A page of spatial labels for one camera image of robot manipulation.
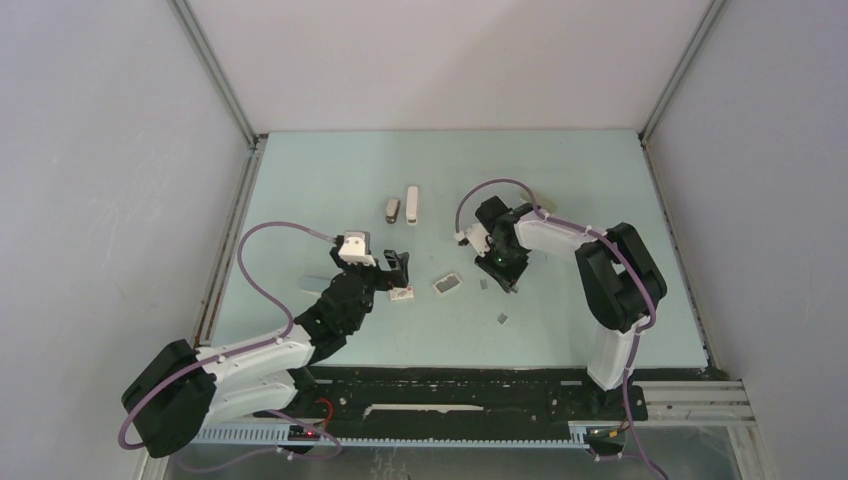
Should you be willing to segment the light blue stapler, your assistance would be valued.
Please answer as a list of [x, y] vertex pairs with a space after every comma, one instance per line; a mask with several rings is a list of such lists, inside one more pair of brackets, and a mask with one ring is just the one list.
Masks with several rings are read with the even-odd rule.
[[322, 276], [304, 275], [298, 279], [301, 291], [310, 295], [320, 296], [331, 284], [331, 279]]

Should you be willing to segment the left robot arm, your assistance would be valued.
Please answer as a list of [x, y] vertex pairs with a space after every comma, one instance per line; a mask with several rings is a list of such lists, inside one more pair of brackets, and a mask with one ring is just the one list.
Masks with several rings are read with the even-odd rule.
[[386, 270], [340, 262], [340, 273], [291, 325], [228, 346], [194, 348], [180, 339], [163, 347], [121, 397], [139, 447], [167, 457], [206, 426], [268, 410], [311, 412], [316, 390], [308, 366], [346, 345], [376, 292], [409, 283], [408, 253], [384, 255]]

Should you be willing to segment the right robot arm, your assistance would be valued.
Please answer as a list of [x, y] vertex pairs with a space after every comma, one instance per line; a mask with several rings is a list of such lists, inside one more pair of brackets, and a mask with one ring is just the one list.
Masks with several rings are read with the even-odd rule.
[[500, 197], [484, 201], [476, 221], [456, 232], [476, 253], [475, 264], [507, 293], [535, 251], [575, 261], [585, 299], [599, 327], [587, 366], [593, 382], [581, 392], [585, 411], [606, 418], [622, 403], [619, 386], [632, 366], [632, 347], [667, 295], [665, 278], [634, 226], [597, 231], [550, 214], [530, 202], [508, 207]]

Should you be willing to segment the beige stapler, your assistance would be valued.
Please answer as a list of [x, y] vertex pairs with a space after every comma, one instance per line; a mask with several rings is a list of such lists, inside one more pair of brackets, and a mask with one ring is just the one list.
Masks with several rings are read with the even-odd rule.
[[533, 192], [533, 194], [530, 194], [526, 190], [521, 190], [519, 194], [522, 201], [535, 203], [540, 209], [547, 210], [551, 213], [555, 213], [557, 210], [557, 204], [541, 192]]

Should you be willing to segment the staple box with barcode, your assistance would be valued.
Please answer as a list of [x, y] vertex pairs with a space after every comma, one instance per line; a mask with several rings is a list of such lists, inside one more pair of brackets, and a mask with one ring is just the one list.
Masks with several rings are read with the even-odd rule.
[[462, 278], [457, 272], [450, 272], [436, 280], [432, 288], [437, 295], [445, 296], [457, 290], [462, 283]]

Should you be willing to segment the white stapler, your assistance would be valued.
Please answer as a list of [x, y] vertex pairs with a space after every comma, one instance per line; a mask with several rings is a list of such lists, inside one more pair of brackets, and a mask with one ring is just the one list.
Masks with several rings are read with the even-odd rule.
[[407, 188], [405, 220], [409, 226], [415, 226], [419, 221], [420, 189], [417, 185]]

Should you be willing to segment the white staple box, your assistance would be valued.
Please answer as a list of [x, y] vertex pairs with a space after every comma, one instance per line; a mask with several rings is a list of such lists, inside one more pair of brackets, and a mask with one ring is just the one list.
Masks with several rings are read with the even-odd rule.
[[391, 302], [406, 301], [406, 300], [412, 300], [412, 299], [415, 298], [413, 286], [396, 287], [396, 288], [391, 289], [388, 292], [388, 294], [389, 294], [389, 300]]

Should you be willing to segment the small grey stapler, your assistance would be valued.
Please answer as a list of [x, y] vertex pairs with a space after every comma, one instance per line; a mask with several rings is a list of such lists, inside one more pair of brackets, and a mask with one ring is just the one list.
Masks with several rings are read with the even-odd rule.
[[385, 221], [389, 225], [393, 225], [397, 222], [399, 212], [401, 208], [401, 200], [399, 198], [390, 198], [385, 207]]

